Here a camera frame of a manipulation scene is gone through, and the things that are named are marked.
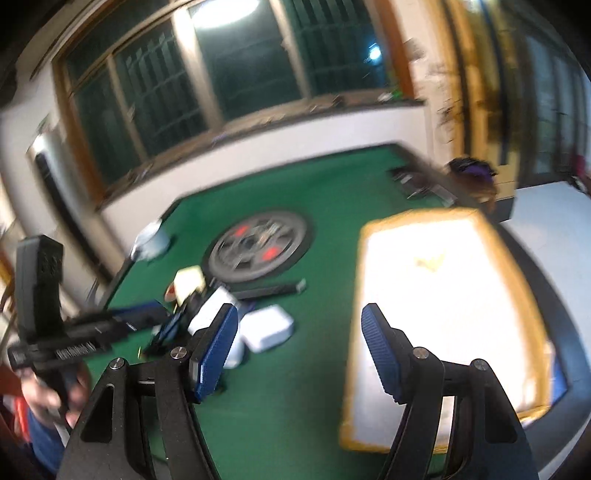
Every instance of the white tile floor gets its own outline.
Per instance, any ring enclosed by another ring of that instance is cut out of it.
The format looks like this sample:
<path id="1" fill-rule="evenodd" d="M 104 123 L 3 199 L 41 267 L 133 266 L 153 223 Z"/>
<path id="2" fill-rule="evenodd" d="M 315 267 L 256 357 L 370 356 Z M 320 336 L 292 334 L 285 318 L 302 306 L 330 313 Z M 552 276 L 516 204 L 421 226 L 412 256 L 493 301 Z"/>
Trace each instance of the white tile floor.
<path id="1" fill-rule="evenodd" d="M 563 182 L 520 189 L 504 225 L 553 283 L 591 359 L 591 199 Z M 540 480 L 552 476 L 583 429 L 539 473 Z"/>

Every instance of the red reflector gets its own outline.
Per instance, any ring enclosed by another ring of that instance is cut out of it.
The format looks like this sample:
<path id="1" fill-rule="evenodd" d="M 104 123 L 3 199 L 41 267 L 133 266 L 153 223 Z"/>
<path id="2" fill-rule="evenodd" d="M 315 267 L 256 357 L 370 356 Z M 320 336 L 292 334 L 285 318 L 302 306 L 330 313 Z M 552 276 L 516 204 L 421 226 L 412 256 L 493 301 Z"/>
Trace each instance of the red reflector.
<path id="1" fill-rule="evenodd" d="M 235 236 L 244 235 L 244 233 L 246 233 L 247 230 L 248 230 L 248 225 L 239 226 L 238 229 L 236 230 L 236 232 L 234 232 L 234 235 Z"/>
<path id="2" fill-rule="evenodd" d="M 265 250 L 262 254 L 262 259 L 265 262 L 269 260 L 273 260 L 277 255 L 281 253 L 281 249 L 279 247 L 271 247 L 268 250 Z"/>

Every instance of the green carpet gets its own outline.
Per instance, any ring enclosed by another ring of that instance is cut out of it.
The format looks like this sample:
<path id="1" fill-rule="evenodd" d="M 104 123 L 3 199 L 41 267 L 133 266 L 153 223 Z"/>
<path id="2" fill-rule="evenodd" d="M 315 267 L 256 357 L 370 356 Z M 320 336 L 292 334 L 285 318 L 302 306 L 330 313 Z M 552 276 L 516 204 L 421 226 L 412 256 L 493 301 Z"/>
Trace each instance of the green carpet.
<path id="1" fill-rule="evenodd" d="M 295 319 L 293 337 L 250 354 L 225 374 L 227 391 L 196 407 L 223 480 L 376 478 L 385 456 L 338 444 L 353 304 L 358 236 L 370 220 L 439 199 L 406 200 L 387 175 L 404 162 L 387 148 L 337 154 L 273 169 L 195 194 L 164 222 L 174 238 L 160 259 L 135 264 L 111 306 L 163 297 L 180 268 L 198 264 L 213 238 L 251 214 L 293 210 L 313 224 L 310 250 L 288 271 L 263 283 L 305 278 L 308 289 L 278 303 Z M 150 333 L 134 335 L 108 357 L 89 362 L 97 378 L 114 356 L 137 362 Z M 158 435 L 154 455 L 163 457 Z"/>

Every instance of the metal screw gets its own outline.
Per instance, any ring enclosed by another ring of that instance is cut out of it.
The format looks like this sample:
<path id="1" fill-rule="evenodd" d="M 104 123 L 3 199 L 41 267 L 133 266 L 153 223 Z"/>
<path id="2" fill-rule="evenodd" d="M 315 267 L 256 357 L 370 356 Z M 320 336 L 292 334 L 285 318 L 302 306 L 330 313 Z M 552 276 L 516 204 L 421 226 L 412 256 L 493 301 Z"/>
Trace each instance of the metal screw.
<path id="1" fill-rule="evenodd" d="M 476 360 L 474 360 L 472 362 L 472 365 L 474 365 L 476 369 L 481 371 L 488 370 L 488 364 L 486 363 L 486 360 L 483 360 L 482 358 L 477 358 Z"/>
<path id="2" fill-rule="evenodd" d="M 179 360 L 187 355 L 187 349 L 183 346 L 176 346 L 170 351 L 170 356 L 175 360 Z"/>
<path id="3" fill-rule="evenodd" d="M 416 358 L 425 359 L 429 356 L 429 350 L 427 350 L 425 347 L 418 346 L 413 348 L 413 355 Z"/>
<path id="4" fill-rule="evenodd" d="M 114 358 L 109 363 L 109 367 L 111 368 L 111 370 L 120 369 L 124 365 L 125 365 L 125 360 L 123 358 L 121 358 L 120 356 L 118 356 L 117 358 Z"/>

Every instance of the yellow object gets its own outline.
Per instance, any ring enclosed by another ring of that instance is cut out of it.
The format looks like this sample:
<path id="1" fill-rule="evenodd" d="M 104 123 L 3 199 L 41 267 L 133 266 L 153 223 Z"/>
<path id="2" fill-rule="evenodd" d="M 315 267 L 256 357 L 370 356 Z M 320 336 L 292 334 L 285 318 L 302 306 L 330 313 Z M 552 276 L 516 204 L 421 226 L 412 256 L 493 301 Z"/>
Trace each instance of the yellow object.
<path id="1" fill-rule="evenodd" d="M 361 230 L 340 443 L 387 452 L 404 406 L 384 393 L 361 332 L 378 304 L 390 325 L 438 358 L 488 361 L 521 421 L 550 407 L 553 352 L 533 294 L 478 210 L 411 210 Z M 436 452 L 449 442 L 453 399 L 444 398 Z"/>
<path id="2" fill-rule="evenodd" d="M 181 305 L 185 299 L 195 290 L 202 292 L 205 290 L 205 276 L 199 265 L 183 268 L 179 270 L 174 277 L 174 294 L 177 297 L 177 303 Z"/>

